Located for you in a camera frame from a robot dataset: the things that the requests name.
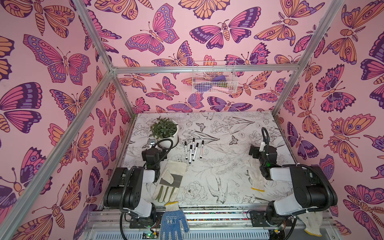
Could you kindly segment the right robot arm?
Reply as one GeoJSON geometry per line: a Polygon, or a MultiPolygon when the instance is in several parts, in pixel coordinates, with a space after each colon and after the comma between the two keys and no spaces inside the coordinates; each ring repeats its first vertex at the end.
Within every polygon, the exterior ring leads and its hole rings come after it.
{"type": "Polygon", "coordinates": [[[248,174],[252,190],[263,192],[266,181],[292,183],[293,193],[270,201],[263,215],[270,226],[278,226],[288,217],[323,212],[338,203],[338,197],[324,172],[318,166],[277,164],[277,149],[270,145],[268,130],[263,127],[259,146],[252,145],[248,174]]]}

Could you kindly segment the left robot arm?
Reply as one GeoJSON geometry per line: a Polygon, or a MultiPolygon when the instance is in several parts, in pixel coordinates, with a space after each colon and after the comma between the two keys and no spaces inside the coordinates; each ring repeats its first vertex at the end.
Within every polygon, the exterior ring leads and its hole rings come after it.
{"type": "Polygon", "coordinates": [[[123,229],[123,218],[130,215],[140,225],[151,228],[157,223],[156,207],[142,199],[144,183],[155,183],[160,175],[160,162],[163,161],[173,148],[174,141],[163,139],[145,151],[144,158],[150,166],[147,168],[133,166],[131,168],[116,168],[103,198],[105,207],[119,210],[119,227],[122,238],[127,237],[123,229]]]}

